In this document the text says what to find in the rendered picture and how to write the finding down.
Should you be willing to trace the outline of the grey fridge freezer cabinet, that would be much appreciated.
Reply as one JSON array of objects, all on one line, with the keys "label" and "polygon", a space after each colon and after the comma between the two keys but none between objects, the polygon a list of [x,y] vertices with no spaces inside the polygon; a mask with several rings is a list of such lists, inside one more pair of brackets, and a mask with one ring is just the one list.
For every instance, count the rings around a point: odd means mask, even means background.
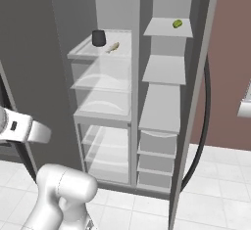
[{"label": "grey fridge freezer cabinet", "polygon": [[[161,84],[143,81],[143,75],[151,55],[180,56],[184,57],[186,42],[192,37],[172,36],[147,36],[144,31],[152,18],[182,18],[190,20],[192,0],[52,0],[55,12],[56,24],[60,36],[62,56],[67,65],[67,74],[70,82],[70,104],[73,109],[75,123],[75,135],[79,148],[81,165],[83,168],[83,156],[80,146],[78,126],[80,124],[101,125],[107,127],[124,128],[128,131],[128,182],[115,183],[100,181],[102,188],[116,191],[125,191],[133,194],[147,195],[150,197],[168,198],[170,189],[152,186],[140,186],[138,173],[148,172],[163,174],[173,177],[173,174],[158,171],[140,170],[138,168],[141,154],[157,157],[165,157],[174,160],[174,156],[145,152],[140,149],[141,131],[162,133],[179,133],[140,129],[141,119],[148,87],[150,84]],[[117,29],[131,31],[131,105],[128,115],[111,115],[82,112],[79,107],[84,98],[93,89],[73,89],[75,81],[97,59],[76,59],[67,57],[81,41],[92,35],[96,29]]]}]

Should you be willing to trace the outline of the white fridge drawer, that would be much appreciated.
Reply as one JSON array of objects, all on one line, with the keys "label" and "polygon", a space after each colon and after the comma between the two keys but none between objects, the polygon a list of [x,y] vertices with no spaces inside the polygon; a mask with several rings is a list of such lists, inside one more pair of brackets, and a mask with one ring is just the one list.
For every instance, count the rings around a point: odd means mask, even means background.
[{"label": "white fridge drawer", "polygon": [[140,170],[158,171],[161,173],[172,174],[174,171],[174,160],[165,157],[141,154],[139,156],[138,168]]},{"label": "white fridge drawer", "polygon": [[140,149],[145,152],[174,156],[177,135],[172,133],[141,131]]},{"label": "white fridge drawer", "polygon": [[152,186],[163,189],[170,189],[172,184],[172,178],[163,174],[139,172],[138,184],[140,186]]}]

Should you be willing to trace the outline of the grey fridge door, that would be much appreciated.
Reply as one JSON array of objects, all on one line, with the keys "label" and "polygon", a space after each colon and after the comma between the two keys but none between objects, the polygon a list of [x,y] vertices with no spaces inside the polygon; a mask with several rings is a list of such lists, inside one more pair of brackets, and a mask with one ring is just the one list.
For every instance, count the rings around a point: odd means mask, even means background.
[{"label": "grey fridge door", "polygon": [[174,229],[185,161],[210,42],[217,0],[192,0],[190,21],[193,38],[185,46],[186,85],[181,88],[180,132],[177,137],[176,159],[170,192],[168,230]]}]

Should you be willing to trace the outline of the white fridge shelf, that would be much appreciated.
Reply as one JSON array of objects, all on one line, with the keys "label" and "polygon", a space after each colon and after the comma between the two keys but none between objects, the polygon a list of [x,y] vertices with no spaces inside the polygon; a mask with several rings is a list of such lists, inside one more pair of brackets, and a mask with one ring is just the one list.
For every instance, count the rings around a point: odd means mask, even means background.
[{"label": "white fridge shelf", "polygon": [[184,57],[151,55],[143,75],[143,81],[185,85]]},{"label": "white fridge shelf", "polygon": [[179,133],[180,88],[178,85],[149,85],[139,128]]},{"label": "white fridge shelf", "polygon": [[[174,28],[173,23],[181,21],[181,25]],[[152,18],[147,25],[144,35],[147,36],[172,36],[192,37],[193,32],[189,19],[182,18]]]}]

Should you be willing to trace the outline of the clear freezer basket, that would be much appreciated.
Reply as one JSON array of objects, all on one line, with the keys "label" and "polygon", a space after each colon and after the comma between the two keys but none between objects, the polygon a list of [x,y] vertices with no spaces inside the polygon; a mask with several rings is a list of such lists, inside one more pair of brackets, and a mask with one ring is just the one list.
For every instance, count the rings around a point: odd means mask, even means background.
[{"label": "clear freezer basket", "polygon": [[128,131],[124,128],[78,126],[84,171],[100,181],[128,182]]}]

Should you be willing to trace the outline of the clear freezer shelf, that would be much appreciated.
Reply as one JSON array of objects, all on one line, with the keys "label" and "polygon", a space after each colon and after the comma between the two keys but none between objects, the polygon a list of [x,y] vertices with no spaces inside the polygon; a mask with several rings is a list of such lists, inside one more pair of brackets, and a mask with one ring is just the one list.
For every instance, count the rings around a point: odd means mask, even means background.
[{"label": "clear freezer shelf", "polygon": [[[117,30],[106,29],[106,45],[103,47],[95,47],[92,45],[92,35],[89,35],[83,41],[72,49],[67,57],[71,60],[76,59],[95,59],[97,57],[131,57],[131,31],[130,30]],[[120,46],[116,51],[110,54],[106,51],[116,42],[120,42]]]}]

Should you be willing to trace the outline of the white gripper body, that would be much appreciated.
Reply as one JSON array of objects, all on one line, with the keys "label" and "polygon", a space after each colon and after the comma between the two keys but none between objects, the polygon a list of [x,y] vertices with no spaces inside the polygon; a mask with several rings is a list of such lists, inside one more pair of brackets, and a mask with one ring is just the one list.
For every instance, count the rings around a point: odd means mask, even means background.
[{"label": "white gripper body", "polygon": [[51,138],[51,129],[46,125],[34,120],[27,141],[41,144],[47,144]]}]

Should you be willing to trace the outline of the black cup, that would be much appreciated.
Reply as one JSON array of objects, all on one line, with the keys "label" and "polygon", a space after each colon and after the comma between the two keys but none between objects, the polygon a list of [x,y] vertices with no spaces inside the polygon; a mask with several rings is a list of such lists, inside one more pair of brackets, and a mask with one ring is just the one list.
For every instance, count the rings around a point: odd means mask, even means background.
[{"label": "black cup", "polygon": [[103,47],[106,45],[105,31],[96,29],[92,31],[92,45],[95,47]]}]

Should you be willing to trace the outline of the dark grey freezer door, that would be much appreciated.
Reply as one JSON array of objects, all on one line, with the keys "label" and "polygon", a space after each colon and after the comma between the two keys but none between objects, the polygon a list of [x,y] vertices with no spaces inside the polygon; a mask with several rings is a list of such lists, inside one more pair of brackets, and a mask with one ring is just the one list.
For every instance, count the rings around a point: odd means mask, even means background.
[{"label": "dark grey freezer door", "polygon": [[0,69],[13,109],[52,130],[47,144],[25,143],[35,173],[81,169],[51,0],[0,0]]}]

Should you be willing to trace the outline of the clear freezer drawer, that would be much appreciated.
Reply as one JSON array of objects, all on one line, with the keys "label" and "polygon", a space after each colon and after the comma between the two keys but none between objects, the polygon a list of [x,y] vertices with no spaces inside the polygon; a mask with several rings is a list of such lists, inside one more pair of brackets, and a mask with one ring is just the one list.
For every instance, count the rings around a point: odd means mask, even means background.
[{"label": "clear freezer drawer", "polygon": [[79,109],[82,112],[128,115],[131,94],[124,92],[91,91],[83,100]]},{"label": "clear freezer drawer", "polygon": [[131,59],[100,57],[75,81],[73,89],[129,92]]}]

